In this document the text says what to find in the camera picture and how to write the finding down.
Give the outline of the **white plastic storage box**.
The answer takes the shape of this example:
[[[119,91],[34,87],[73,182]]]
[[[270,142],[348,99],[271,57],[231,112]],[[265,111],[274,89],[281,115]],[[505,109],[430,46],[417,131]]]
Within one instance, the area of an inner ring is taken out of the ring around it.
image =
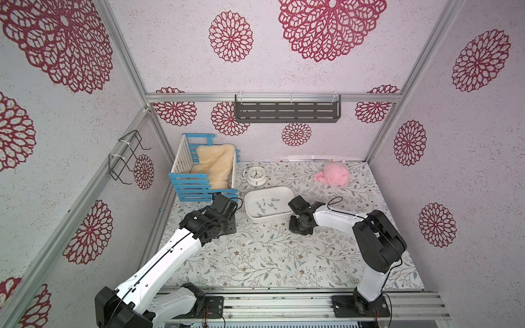
[[[288,187],[250,191],[244,198],[248,219],[253,224],[290,219],[293,212],[288,203],[294,197],[293,191]]]

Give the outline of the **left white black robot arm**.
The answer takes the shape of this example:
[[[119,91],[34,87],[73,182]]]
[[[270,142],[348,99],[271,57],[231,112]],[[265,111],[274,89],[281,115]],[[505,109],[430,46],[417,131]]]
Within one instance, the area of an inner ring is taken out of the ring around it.
[[[228,232],[236,208],[217,212],[207,206],[186,215],[182,226],[141,269],[117,288],[95,296],[98,327],[164,327],[172,318],[199,316],[206,310],[206,293],[192,283],[164,296],[157,293],[186,260],[202,246]]]

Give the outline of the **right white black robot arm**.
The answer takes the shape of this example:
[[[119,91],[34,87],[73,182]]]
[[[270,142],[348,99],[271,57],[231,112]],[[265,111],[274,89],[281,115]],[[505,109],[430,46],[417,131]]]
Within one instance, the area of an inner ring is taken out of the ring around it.
[[[311,235],[316,227],[322,227],[354,235],[366,264],[354,294],[366,304],[377,301],[394,264],[401,262],[407,250],[404,238],[388,217],[380,210],[351,214],[322,202],[310,204],[302,198],[290,201],[288,206],[293,212],[289,229],[295,234]]]

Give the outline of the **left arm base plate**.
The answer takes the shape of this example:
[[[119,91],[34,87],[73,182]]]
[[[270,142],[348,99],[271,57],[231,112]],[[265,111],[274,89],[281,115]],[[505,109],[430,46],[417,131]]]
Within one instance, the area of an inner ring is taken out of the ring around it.
[[[188,314],[181,314],[174,319],[220,319],[223,317],[224,297],[205,296],[197,300],[194,308]]]

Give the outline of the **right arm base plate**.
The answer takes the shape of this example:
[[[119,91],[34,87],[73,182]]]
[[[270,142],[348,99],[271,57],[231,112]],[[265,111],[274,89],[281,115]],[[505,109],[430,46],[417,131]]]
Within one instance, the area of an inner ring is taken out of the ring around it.
[[[336,318],[387,318],[391,316],[389,303],[384,295],[369,302],[357,295],[332,296],[332,306]]]

